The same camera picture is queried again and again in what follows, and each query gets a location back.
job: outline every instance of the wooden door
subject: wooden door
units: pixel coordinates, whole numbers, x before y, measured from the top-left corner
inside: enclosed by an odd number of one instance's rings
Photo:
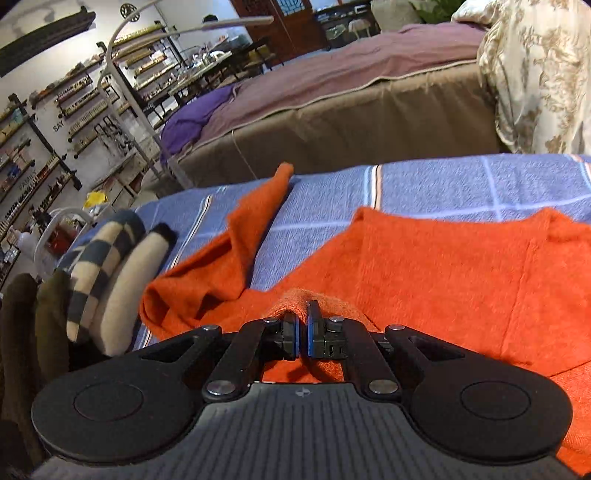
[[[232,0],[232,4],[240,17],[275,18],[271,25],[248,27],[248,33],[253,41],[269,37],[271,49],[283,61],[326,46],[309,0]]]

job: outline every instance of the curved lamp arm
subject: curved lamp arm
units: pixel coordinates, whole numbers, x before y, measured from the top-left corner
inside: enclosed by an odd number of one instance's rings
[[[113,63],[113,58],[111,58],[112,51],[113,51],[113,43],[115,42],[117,35],[119,35],[119,33],[121,32],[123,27],[127,24],[127,22],[129,22],[129,20],[131,18],[135,17],[141,11],[145,10],[146,8],[152,7],[153,5],[155,5],[161,1],[162,0],[152,0],[151,2],[148,2],[147,4],[145,4],[143,7],[138,8],[137,10],[134,10],[131,14],[129,14],[123,20],[123,22],[121,22],[121,24],[117,27],[117,29],[115,29],[115,32],[113,33],[113,36],[111,37],[111,39],[109,40],[109,44],[107,45],[107,50],[105,53],[106,68],[100,74],[99,80],[97,82],[97,84],[98,84],[97,90],[100,93],[101,97],[103,97],[103,99],[107,103],[107,107],[109,109],[109,112],[115,116],[115,118],[119,122],[119,125],[121,126],[123,132],[128,136],[130,141],[133,143],[135,148],[138,150],[138,153],[140,154],[140,156],[148,163],[148,165],[150,165],[150,168],[154,172],[154,174],[156,175],[156,178],[159,179],[160,172],[151,164],[148,156],[145,154],[145,152],[139,146],[139,144],[137,143],[135,138],[131,135],[128,128],[125,126],[125,124],[121,121],[121,119],[119,118],[119,115],[117,114],[117,111],[115,110],[115,107],[111,104],[107,93],[104,91],[104,89],[101,86],[101,82],[102,82],[103,78],[107,74],[112,75],[112,77],[115,79],[115,81],[117,82],[117,84],[121,88],[125,100],[129,103],[130,107],[135,112],[136,117],[138,118],[138,120],[140,121],[142,126],[146,129],[146,131],[150,134],[150,136],[152,136],[152,138],[157,143],[157,145],[160,147],[160,151],[163,153],[164,158],[167,160],[170,170],[176,176],[178,182],[181,184],[181,186],[184,189],[191,189],[194,187],[193,182],[189,179],[189,177],[186,175],[184,170],[179,166],[177,160],[173,157],[173,155],[171,155],[168,148],[166,148],[166,146],[161,142],[160,136],[156,133],[156,131],[154,130],[154,128],[150,124],[148,117],[146,117],[144,115],[144,112],[140,108],[138,102],[135,100],[135,97],[133,96],[132,92],[129,91],[129,89],[127,88],[125,82],[121,78],[121,75],[119,75],[119,72],[115,68],[115,65]],[[188,28],[186,30],[175,30],[174,32],[168,32],[168,33],[162,33],[159,35],[154,35],[152,38],[154,38],[155,40],[159,40],[162,38],[168,38],[168,37],[172,37],[174,35],[180,35],[180,34],[195,32],[195,31],[199,31],[199,30],[207,31],[207,30],[216,30],[219,28],[238,27],[238,26],[268,25],[268,24],[272,23],[273,20],[274,20],[273,17],[248,17],[248,18],[236,18],[236,19],[231,19],[231,20],[220,20],[217,22],[207,22],[204,24],[200,24],[196,27]]]
[[[49,240],[49,237],[51,236],[53,231],[56,229],[57,225],[61,222],[61,219],[63,219],[66,215],[72,215],[72,214],[78,215],[86,222],[85,226],[82,228],[82,230],[80,231],[78,236],[83,235],[92,227],[93,218],[88,213],[86,213],[84,210],[82,210],[78,207],[59,208],[59,209],[53,210],[50,213],[50,215],[53,218],[51,219],[51,221],[47,225],[47,228],[45,229],[45,231],[41,234],[41,238],[37,242],[37,246],[35,247],[35,253],[33,254],[33,261],[35,263],[35,268],[37,269],[37,274],[43,280],[47,280],[49,277],[51,277],[51,275],[53,273],[53,270],[50,272],[44,270],[43,249],[45,248],[45,244]]]

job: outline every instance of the chair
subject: chair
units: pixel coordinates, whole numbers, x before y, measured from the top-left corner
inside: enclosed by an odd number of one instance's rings
[[[367,36],[370,37],[369,29],[371,22],[367,18],[356,18],[349,22],[349,32],[355,34],[357,40],[360,39],[359,32],[365,30]]]
[[[272,70],[271,62],[275,59],[278,59],[279,62],[284,65],[279,56],[271,51],[269,47],[269,37],[262,37],[256,42],[246,46],[242,49],[241,55],[248,55],[249,58],[249,62],[244,65],[245,70],[250,68],[262,68],[263,65],[269,70]]]
[[[347,27],[343,24],[335,25],[326,30],[326,40],[328,40],[330,48],[341,48],[347,44],[343,35],[346,31]]]

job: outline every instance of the stool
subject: stool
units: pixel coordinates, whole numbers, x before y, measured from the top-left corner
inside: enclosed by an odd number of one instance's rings
[[[356,18],[349,22],[349,32],[354,33],[357,40],[360,39],[359,32],[362,30],[365,30],[368,37],[371,36],[369,34],[369,27],[371,27],[371,22],[367,18]]]

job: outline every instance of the purple blanket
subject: purple blanket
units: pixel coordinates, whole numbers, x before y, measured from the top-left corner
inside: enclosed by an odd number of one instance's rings
[[[233,87],[234,85],[228,85],[196,98],[168,120],[160,137],[172,155],[180,152],[188,143],[201,138],[201,130],[216,109],[232,96]],[[160,161],[165,164],[162,154]]]

